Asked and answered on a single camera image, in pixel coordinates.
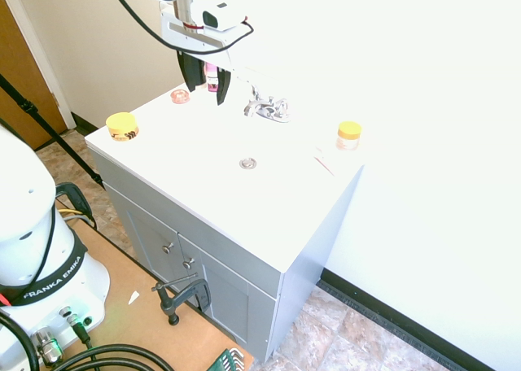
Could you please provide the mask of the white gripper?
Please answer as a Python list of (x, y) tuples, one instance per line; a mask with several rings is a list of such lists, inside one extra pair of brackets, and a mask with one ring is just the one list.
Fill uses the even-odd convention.
[[(224, 48), (231, 40), (226, 35), (209, 27), (199, 29), (186, 27), (175, 15), (173, 4), (161, 2), (160, 36), (168, 44), (178, 49), (191, 50), (190, 54), (178, 51), (177, 61), (186, 87), (190, 92), (204, 84), (204, 61), (230, 61), (228, 50)], [(231, 72), (217, 68), (217, 105), (220, 106), (227, 95), (231, 82)]]

